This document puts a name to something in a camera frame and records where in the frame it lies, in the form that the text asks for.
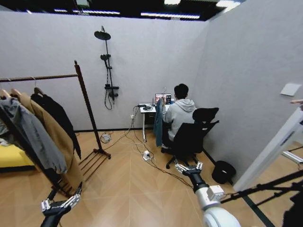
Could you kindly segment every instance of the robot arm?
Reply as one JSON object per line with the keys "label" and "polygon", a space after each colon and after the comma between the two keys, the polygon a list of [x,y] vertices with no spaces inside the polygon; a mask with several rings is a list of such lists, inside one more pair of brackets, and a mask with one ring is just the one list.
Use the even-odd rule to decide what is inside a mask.
{"label": "robot arm", "polygon": [[238,220],[227,210],[220,207],[220,199],[224,195],[219,185],[209,186],[202,179],[202,163],[196,166],[183,166],[176,164],[175,168],[185,176],[188,176],[194,186],[194,193],[198,198],[201,209],[204,211],[204,223],[206,227],[241,227]]}
{"label": "robot arm", "polygon": [[58,226],[62,216],[68,213],[79,202],[81,198],[80,196],[81,192],[82,192],[82,183],[80,183],[76,192],[68,200],[51,203],[51,201],[53,200],[53,198],[57,193],[56,190],[52,190],[51,193],[48,195],[47,199],[41,202],[42,213],[45,216],[45,219],[41,224],[41,227]]}

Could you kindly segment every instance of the chair headrest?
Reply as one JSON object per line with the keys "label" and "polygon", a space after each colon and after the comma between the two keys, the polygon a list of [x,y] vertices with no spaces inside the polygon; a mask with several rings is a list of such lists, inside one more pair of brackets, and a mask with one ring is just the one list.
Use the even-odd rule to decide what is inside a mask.
{"label": "chair headrest", "polygon": [[193,112],[193,119],[197,122],[211,122],[219,108],[199,108]]}

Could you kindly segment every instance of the laptop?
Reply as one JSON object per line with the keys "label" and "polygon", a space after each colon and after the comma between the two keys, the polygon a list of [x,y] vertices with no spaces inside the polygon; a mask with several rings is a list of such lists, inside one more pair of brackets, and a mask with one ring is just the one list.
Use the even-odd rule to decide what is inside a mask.
{"label": "laptop", "polygon": [[155,96],[155,104],[157,104],[158,100],[163,98],[165,99],[165,104],[169,105],[171,101],[171,94],[156,94]]}

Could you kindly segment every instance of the yellow sofa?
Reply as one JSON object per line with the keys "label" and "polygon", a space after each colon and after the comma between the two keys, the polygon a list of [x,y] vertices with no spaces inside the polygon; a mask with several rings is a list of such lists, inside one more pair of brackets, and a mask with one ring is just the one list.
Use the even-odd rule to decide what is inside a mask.
{"label": "yellow sofa", "polygon": [[15,145],[0,145],[0,168],[17,166],[34,166],[34,163]]}

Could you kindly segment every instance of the gray jacket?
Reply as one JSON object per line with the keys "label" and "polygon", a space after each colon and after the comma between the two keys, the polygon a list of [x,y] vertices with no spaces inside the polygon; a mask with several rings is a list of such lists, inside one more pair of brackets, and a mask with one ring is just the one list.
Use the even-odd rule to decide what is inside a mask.
{"label": "gray jacket", "polygon": [[[15,98],[0,100],[2,108],[23,137],[33,148],[41,164],[45,169],[52,168],[57,173],[66,173],[67,166],[61,151],[56,147],[41,122]],[[0,121],[0,137],[7,134],[8,129]],[[18,146],[14,138],[6,136],[5,139]]]}
{"label": "gray jacket", "polygon": [[169,139],[174,141],[175,135],[183,123],[194,123],[193,112],[196,110],[193,100],[180,99],[170,105],[169,109],[163,108],[162,117],[166,123],[171,123]]}

